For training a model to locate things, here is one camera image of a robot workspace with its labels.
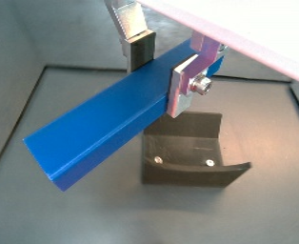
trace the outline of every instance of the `gray floor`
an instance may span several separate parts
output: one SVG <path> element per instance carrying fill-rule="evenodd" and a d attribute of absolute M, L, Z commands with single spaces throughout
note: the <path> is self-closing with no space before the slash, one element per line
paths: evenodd
<path fill-rule="evenodd" d="M 0 161 L 0 243 L 299 243 L 299 108 L 287 85 L 217 80 L 191 111 L 221 112 L 223 190 L 143 186 L 141 135 L 64 192 L 20 139 L 123 77 L 47 70 Z"/>

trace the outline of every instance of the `screw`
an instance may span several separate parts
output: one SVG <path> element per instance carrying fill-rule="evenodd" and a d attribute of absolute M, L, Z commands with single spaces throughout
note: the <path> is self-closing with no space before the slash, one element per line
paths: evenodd
<path fill-rule="evenodd" d="M 210 159 L 206 159 L 205 160 L 205 165 L 209 166 L 209 167 L 214 166 L 214 161 L 210 160 Z"/>
<path fill-rule="evenodd" d="M 162 158 L 161 158 L 159 156 L 155 156 L 155 157 L 153 158 L 153 161 L 154 161 L 157 164 L 162 164 L 162 163 L 163 163 L 163 160 L 162 160 Z"/>
<path fill-rule="evenodd" d="M 191 92 L 197 92 L 199 95 L 205 95 L 211 87 L 211 81 L 207 79 L 202 73 L 199 73 L 191 84 Z"/>

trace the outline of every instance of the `black u-shaped bracket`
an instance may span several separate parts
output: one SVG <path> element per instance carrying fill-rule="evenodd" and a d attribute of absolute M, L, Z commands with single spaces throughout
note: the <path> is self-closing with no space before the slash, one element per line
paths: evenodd
<path fill-rule="evenodd" d="M 162 115 L 143 131 L 142 182 L 226 187 L 250 163 L 223 166 L 218 143 L 222 114 Z"/>

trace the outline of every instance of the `blue metal bar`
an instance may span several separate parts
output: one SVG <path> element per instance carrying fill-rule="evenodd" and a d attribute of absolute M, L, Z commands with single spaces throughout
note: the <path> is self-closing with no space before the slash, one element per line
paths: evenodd
<path fill-rule="evenodd" d="M 218 70 L 223 62 L 223 56 L 221 56 L 214 63 L 207 67 L 205 77 L 210 77 Z"/>
<path fill-rule="evenodd" d="M 190 54 L 186 41 L 23 139 L 62 191 L 165 113 L 171 68 Z"/>

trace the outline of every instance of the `white surface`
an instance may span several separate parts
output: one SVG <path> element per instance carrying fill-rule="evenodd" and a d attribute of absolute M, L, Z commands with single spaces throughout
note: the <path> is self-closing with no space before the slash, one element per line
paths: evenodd
<path fill-rule="evenodd" d="M 299 0 L 138 0 L 299 80 Z"/>

